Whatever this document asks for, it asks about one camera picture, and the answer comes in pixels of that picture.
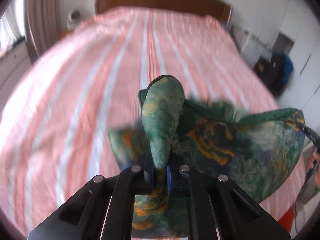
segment pink bedspread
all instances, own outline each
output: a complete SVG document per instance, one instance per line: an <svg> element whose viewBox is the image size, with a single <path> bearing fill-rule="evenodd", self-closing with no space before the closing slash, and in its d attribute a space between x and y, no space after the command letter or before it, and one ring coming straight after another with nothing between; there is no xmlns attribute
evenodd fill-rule
<svg viewBox="0 0 320 240"><path fill-rule="evenodd" d="M138 91L162 74L197 100L277 108L212 17L118 8L90 18L36 62L3 112L0 206L24 235L94 175L119 173L107 130L139 118ZM301 159L262 206L279 219L304 176Z"/></svg>

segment metal screw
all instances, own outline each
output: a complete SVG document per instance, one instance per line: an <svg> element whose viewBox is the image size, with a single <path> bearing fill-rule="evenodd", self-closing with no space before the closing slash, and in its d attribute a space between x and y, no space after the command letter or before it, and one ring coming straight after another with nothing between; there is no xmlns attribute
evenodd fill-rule
<svg viewBox="0 0 320 240"><path fill-rule="evenodd" d="M181 171L190 171L190 167L188 165L182 165L180 166Z"/></svg>
<svg viewBox="0 0 320 240"><path fill-rule="evenodd" d="M96 175L93 177L93 182L99 183L103 181L103 177L101 175Z"/></svg>
<svg viewBox="0 0 320 240"><path fill-rule="evenodd" d="M228 177L227 177L226 175L224 175L224 174L220 174L220 175L218 176L218 179L219 179L220 181L222 181L222 182L225 182L225 181L228 180Z"/></svg>
<svg viewBox="0 0 320 240"><path fill-rule="evenodd" d="M138 171L141 170L141 167L138 166L138 165L135 165L135 166L132 166L132 167L131 167L131 170L132 170L133 172L138 172Z"/></svg>

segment person's hand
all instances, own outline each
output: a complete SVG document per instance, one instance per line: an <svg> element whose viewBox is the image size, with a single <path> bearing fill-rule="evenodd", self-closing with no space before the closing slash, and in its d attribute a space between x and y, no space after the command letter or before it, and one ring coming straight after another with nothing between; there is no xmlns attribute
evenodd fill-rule
<svg viewBox="0 0 320 240"><path fill-rule="evenodd" d="M311 149L310 158L307 165L307 171L313 168L313 162L317 161L320 162L320 154L314 152L314 147ZM318 170L316 171L316 174L314 176L314 181L317 185L317 188L320 188L320 166L318 167Z"/></svg>

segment folded fabric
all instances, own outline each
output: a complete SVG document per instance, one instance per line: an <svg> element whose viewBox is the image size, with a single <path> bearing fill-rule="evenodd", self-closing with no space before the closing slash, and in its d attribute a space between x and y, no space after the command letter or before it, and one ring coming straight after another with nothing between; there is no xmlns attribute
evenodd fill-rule
<svg viewBox="0 0 320 240"><path fill-rule="evenodd" d="M226 174L258 203L274 193L295 167L304 134L302 111L289 108L249 114L225 102L206 107L186 100L172 76L160 76L139 93L141 120L135 127L110 130L109 139L121 169L151 153L155 189L136 196L132 237L188 236L183 198L166 188L166 166L180 157L209 176Z"/></svg>

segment bed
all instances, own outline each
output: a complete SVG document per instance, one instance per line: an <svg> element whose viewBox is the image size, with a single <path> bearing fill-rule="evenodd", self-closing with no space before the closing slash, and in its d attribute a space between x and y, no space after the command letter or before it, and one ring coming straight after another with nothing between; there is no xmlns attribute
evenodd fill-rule
<svg viewBox="0 0 320 240"><path fill-rule="evenodd" d="M222 27L223 1L96 0L96 12L34 64L3 111L0 207L24 236L94 175L119 173L107 130L139 118L137 94L157 76L199 101L277 108ZM279 220L304 176L300 158L261 206Z"/></svg>

